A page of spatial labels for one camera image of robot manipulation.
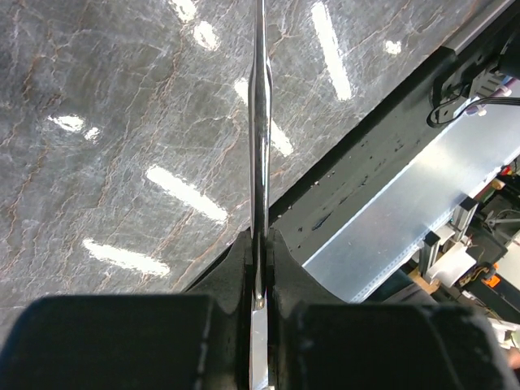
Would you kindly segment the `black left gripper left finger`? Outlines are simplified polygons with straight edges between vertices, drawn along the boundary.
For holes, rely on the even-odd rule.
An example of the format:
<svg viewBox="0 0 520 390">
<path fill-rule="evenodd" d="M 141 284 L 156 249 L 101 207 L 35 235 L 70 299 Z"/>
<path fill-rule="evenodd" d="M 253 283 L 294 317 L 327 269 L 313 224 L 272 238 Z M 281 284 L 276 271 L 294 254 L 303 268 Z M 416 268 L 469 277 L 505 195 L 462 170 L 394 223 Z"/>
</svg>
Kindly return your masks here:
<svg viewBox="0 0 520 390">
<path fill-rule="evenodd" d="M 251 237 L 176 294 L 34 301 L 1 352 L 4 389 L 247 389 Z"/>
</svg>

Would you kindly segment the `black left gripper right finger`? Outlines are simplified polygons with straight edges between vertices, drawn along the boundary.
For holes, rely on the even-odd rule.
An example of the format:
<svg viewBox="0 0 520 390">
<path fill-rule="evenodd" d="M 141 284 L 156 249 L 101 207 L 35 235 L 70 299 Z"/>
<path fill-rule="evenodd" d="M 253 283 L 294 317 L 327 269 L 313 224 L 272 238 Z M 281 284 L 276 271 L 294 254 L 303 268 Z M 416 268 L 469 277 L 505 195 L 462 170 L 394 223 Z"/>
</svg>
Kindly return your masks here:
<svg viewBox="0 0 520 390">
<path fill-rule="evenodd" d="M 462 305 L 349 304 L 270 230 L 268 382 L 276 389 L 511 389 L 491 324 Z"/>
</svg>

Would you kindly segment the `silver table knife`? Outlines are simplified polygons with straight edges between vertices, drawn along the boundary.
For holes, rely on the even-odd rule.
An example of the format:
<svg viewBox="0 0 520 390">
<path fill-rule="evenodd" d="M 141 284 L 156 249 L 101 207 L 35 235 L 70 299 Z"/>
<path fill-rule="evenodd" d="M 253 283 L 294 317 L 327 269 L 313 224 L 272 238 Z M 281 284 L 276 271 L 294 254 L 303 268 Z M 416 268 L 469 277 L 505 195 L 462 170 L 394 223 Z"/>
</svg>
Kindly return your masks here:
<svg viewBox="0 0 520 390">
<path fill-rule="evenodd" d="M 272 79 L 267 53 L 266 3 L 263 0 L 254 1 L 253 11 L 253 63 L 248 86 L 249 160 L 253 307 L 260 310 L 265 307 L 267 291 Z"/>
</svg>

